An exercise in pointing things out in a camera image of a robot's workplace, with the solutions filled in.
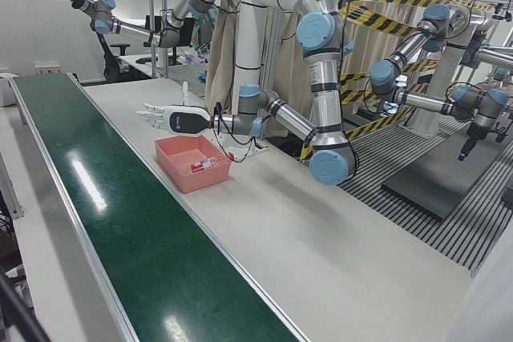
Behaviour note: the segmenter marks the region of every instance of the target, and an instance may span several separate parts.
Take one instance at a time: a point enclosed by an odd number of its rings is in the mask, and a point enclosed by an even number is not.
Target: green conveyor belt
[[[296,341],[66,74],[15,82],[141,341]]]

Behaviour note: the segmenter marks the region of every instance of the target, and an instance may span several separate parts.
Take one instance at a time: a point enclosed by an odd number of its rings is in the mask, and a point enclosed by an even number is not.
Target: pink plastic bin
[[[155,149],[160,166],[184,194],[228,179],[232,161],[204,136],[174,136],[156,140]],[[188,174],[191,164],[217,156],[223,157],[221,164]]]

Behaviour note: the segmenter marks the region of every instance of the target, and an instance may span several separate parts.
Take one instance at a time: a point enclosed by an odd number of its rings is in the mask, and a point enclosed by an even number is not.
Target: metal grating floor
[[[439,134],[430,139],[391,126],[355,140],[354,148],[362,165],[357,177],[343,189],[454,262],[475,272],[511,219],[513,211],[504,205],[500,195],[513,174],[513,143],[442,223],[381,189],[381,184],[392,174],[461,127],[451,117],[442,116],[438,117],[438,125]]]

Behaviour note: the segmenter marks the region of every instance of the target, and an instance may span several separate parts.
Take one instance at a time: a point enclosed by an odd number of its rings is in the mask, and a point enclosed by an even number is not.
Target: wall outlet
[[[63,72],[63,68],[59,62],[34,62],[35,74],[59,74]]]

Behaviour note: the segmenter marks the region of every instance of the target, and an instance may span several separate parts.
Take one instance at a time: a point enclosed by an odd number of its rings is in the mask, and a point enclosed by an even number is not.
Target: office chair
[[[99,44],[103,48],[103,58],[105,59],[105,70],[103,71],[103,76],[109,83],[118,83],[118,82],[130,82],[136,80],[136,72],[134,68],[122,63],[118,58],[112,54],[105,37],[101,34],[96,33],[98,36]],[[129,44],[126,43],[116,43],[111,44],[111,47],[119,48],[119,52],[121,56],[124,56],[126,53]]]

